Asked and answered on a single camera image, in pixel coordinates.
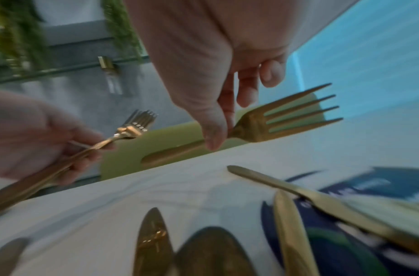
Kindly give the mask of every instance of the tabletop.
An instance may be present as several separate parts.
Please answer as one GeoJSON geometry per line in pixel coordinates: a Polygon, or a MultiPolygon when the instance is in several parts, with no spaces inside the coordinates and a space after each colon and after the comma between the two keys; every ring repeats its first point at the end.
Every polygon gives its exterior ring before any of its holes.
{"type": "Polygon", "coordinates": [[[274,189],[230,174],[227,165],[281,179],[331,170],[295,182],[314,189],[370,166],[419,168],[419,101],[24,201],[0,216],[0,246],[33,240],[14,275],[131,275],[140,223],[158,207],[175,250],[197,230],[222,226],[259,275],[281,275],[259,216],[274,189]]]}

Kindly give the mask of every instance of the green plant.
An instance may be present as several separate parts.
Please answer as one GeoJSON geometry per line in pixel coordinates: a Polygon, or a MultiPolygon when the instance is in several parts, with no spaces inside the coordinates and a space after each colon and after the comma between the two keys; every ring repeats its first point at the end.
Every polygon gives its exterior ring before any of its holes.
{"type": "Polygon", "coordinates": [[[122,0],[102,0],[108,31],[114,38],[114,44],[122,56],[141,57],[143,48],[137,34],[132,29],[128,13],[122,0]]]}
{"type": "Polygon", "coordinates": [[[32,0],[0,0],[0,54],[16,73],[49,65],[49,51],[32,0]]]}

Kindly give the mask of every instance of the gold fork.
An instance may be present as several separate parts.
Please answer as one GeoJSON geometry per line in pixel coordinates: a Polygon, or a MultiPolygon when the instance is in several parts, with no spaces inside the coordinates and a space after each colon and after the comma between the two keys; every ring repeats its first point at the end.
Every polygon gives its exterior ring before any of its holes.
{"type": "MultiPolygon", "coordinates": [[[[314,128],[318,128],[321,126],[329,125],[335,122],[338,122],[342,120],[343,118],[338,118],[334,120],[325,120],[322,122],[317,122],[313,124],[308,125],[302,125],[298,127],[293,127],[289,129],[284,130],[278,130],[278,128],[285,126],[287,124],[291,124],[295,121],[302,120],[305,118],[309,118],[318,114],[325,113],[327,111],[337,109],[338,106],[333,106],[327,109],[318,110],[314,112],[310,112],[307,114],[302,114],[293,118],[289,118],[286,120],[281,120],[277,122],[273,122],[273,120],[278,119],[282,116],[291,114],[293,112],[296,112],[298,110],[302,110],[306,107],[315,105],[321,101],[330,99],[335,97],[335,95],[330,95],[327,97],[324,97],[322,99],[313,100],[298,106],[294,106],[291,108],[288,108],[286,110],[282,110],[279,112],[275,112],[272,114],[268,114],[269,111],[272,111],[274,109],[277,109],[283,105],[286,105],[294,100],[300,99],[302,97],[307,96],[308,94],[311,94],[313,92],[316,92],[322,88],[325,88],[327,86],[331,85],[330,83],[325,85],[320,85],[314,88],[311,88],[309,90],[288,96],[286,98],[271,102],[269,104],[263,105],[261,107],[258,107],[254,110],[251,110],[244,114],[240,120],[237,122],[235,127],[232,129],[232,131],[228,134],[229,138],[239,138],[247,142],[263,142],[268,140],[277,139],[284,136],[289,136],[293,134],[297,134],[300,132],[312,130],[314,128]]],[[[204,140],[199,140],[196,142],[192,142],[186,145],[169,148],[166,150],[158,151],[155,153],[151,153],[149,155],[146,155],[141,160],[141,164],[146,166],[156,166],[165,162],[168,162],[176,157],[179,157],[183,154],[189,153],[191,151],[194,151],[196,149],[199,149],[205,145],[204,140]]]]}
{"type": "Polygon", "coordinates": [[[76,160],[86,157],[92,151],[100,150],[106,145],[120,139],[132,139],[142,135],[154,122],[155,118],[156,114],[152,111],[136,110],[123,125],[117,128],[114,136],[101,141],[91,148],[77,153],[66,160],[52,164],[30,176],[0,189],[0,212],[30,197],[42,187],[47,185],[48,182],[56,176],[68,170],[76,160]]]}

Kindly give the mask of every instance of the green chair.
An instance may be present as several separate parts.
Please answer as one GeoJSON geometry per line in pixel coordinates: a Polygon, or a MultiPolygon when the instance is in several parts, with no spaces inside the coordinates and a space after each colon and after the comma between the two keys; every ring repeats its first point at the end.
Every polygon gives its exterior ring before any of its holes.
{"type": "MultiPolygon", "coordinates": [[[[312,100],[316,100],[314,94],[310,94],[305,96],[299,100],[293,101],[290,104],[284,105],[283,107],[279,108],[278,110],[284,110],[295,105],[299,105],[305,102],[309,102],[312,100]]],[[[246,113],[247,111],[253,109],[242,109],[236,112],[235,119],[238,120],[241,116],[246,113]]],[[[283,118],[287,119],[293,116],[298,116],[304,113],[309,113],[312,111],[320,110],[320,105],[312,105],[308,108],[303,110],[294,112],[292,114],[286,115],[283,118]]],[[[313,122],[323,121],[324,116],[323,114],[318,114],[303,120],[299,120],[293,122],[291,124],[287,124],[282,129],[291,128],[294,126],[305,125],[313,122]]],[[[170,127],[166,127],[159,130],[148,131],[141,137],[137,139],[131,140],[121,140],[118,141],[117,150],[113,152],[106,152],[103,156],[102,163],[100,165],[100,174],[102,180],[111,179],[118,176],[127,175],[130,173],[143,171],[147,169],[154,168],[156,166],[143,166],[141,165],[141,159],[153,152],[161,151],[167,148],[180,146],[183,144],[191,143],[194,141],[198,141],[203,139],[202,132],[200,130],[200,126],[197,122],[189,122],[180,125],[174,125],[170,127]]],[[[235,146],[244,145],[247,142],[240,140],[240,139],[228,139],[219,151],[232,148],[235,146]]],[[[194,152],[184,154],[181,157],[178,157],[172,160],[169,163],[174,163],[182,160],[186,160],[189,158],[198,157],[201,155],[205,155],[210,153],[211,151],[202,148],[198,149],[194,152]]]]}

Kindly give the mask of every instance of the cutlery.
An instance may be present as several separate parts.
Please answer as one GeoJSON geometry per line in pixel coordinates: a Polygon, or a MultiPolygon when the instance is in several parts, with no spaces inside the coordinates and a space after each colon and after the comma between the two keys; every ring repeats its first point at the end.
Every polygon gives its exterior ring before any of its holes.
{"type": "Polygon", "coordinates": [[[29,242],[28,238],[17,238],[0,248],[0,276],[10,276],[13,273],[29,242]]]}
{"type": "Polygon", "coordinates": [[[361,214],[419,238],[419,203],[365,195],[343,196],[341,200],[361,214]]]}
{"type": "Polygon", "coordinates": [[[77,159],[84,158],[92,151],[102,149],[114,141],[137,138],[138,136],[144,134],[148,127],[154,122],[155,118],[156,114],[149,110],[136,110],[123,125],[117,128],[114,136],[99,142],[91,148],[77,153],[66,160],[52,164],[30,176],[0,189],[0,212],[36,193],[42,187],[47,185],[50,180],[58,176],[58,174],[68,170],[77,159]]]}
{"type": "Polygon", "coordinates": [[[152,208],[141,223],[135,246],[133,276],[161,276],[174,257],[169,233],[158,208],[152,208]]]}
{"type": "Polygon", "coordinates": [[[175,255],[165,276],[257,276],[236,238],[221,227],[196,232],[175,255]]]}
{"type": "MultiPolygon", "coordinates": [[[[333,106],[330,108],[326,108],[323,110],[318,110],[318,111],[314,111],[314,112],[310,112],[307,114],[302,114],[296,117],[292,117],[292,118],[288,118],[285,120],[280,120],[280,121],[274,121],[275,119],[278,119],[282,116],[291,114],[295,111],[299,111],[302,110],[306,107],[318,104],[319,102],[322,102],[324,100],[330,99],[335,97],[335,95],[330,95],[327,97],[324,97],[322,99],[318,99],[318,100],[314,100],[314,101],[310,101],[307,102],[305,104],[301,104],[295,107],[291,107],[282,111],[278,111],[275,113],[271,113],[268,114],[269,111],[272,111],[274,109],[277,109],[283,105],[286,105],[294,100],[300,99],[308,94],[311,94],[313,92],[316,92],[322,88],[325,88],[327,86],[331,85],[329,84],[325,84],[325,85],[320,85],[314,88],[311,88],[309,90],[288,96],[286,98],[274,101],[272,103],[263,105],[261,107],[258,107],[254,110],[251,110],[249,112],[247,112],[246,114],[244,114],[240,120],[237,122],[237,124],[235,125],[235,127],[232,129],[232,131],[228,134],[228,139],[229,138],[239,138],[242,139],[244,141],[247,142],[263,142],[263,141],[268,141],[268,140],[273,140],[273,139],[277,139],[280,137],[284,137],[284,136],[289,136],[289,135],[293,135],[293,134],[297,134],[300,132],[304,132],[304,131],[308,131],[308,130],[312,130],[321,126],[325,126],[325,125],[329,125],[335,122],[338,122],[340,120],[342,120],[343,118],[338,118],[338,119],[334,119],[334,120],[325,120],[322,122],[317,122],[317,123],[312,123],[312,124],[308,124],[308,125],[302,125],[302,126],[297,126],[297,127],[293,127],[293,128],[289,128],[289,129],[284,129],[284,130],[278,130],[278,128],[286,125],[286,124],[290,124],[293,123],[295,121],[298,120],[302,120],[305,118],[309,118],[318,114],[322,114],[325,113],[329,110],[334,110],[337,109],[338,106],[333,106]]],[[[205,145],[205,141],[204,140],[200,140],[200,141],[196,141],[193,143],[189,143],[186,145],[182,145],[182,146],[178,146],[178,147],[174,147],[174,148],[169,148],[166,150],[162,150],[162,151],[158,151],[155,153],[151,153],[145,157],[143,157],[143,159],[141,160],[141,164],[143,165],[150,165],[150,166],[155,166],[155,165],[159,165],[161,163],[165,163],[168,162],[176,157],[179,157],[185,153],[194,151],[196,149],[199,149],[200,147],[203,147],[205,145]]]]}
{"type": "Polygon", "coordinates": [[[274,221],[287,276],[320,276],[305,227],[290,196],[279,190],[274,196],[274,221]]]}
{"type": "Polygon", "coordinates": [[[282,181],[240,166],[228,166],[228,171],[235,175],[261,182],[271,187],[282,189],[297,196],[308,199],[315,207],[324,213],[327,213],[328,215],[331,215],[341,221],[344,221],[365,231],[374,233],[394,244],[419,254],[419,239],[417,237],[406,234],[397,229],[393,229],[383,222],[369,218],[368,216],[354,211],[346,206],[338,198],[318,191],[305,189],[303,187],[299,187],[286,181],[282,181]]]}

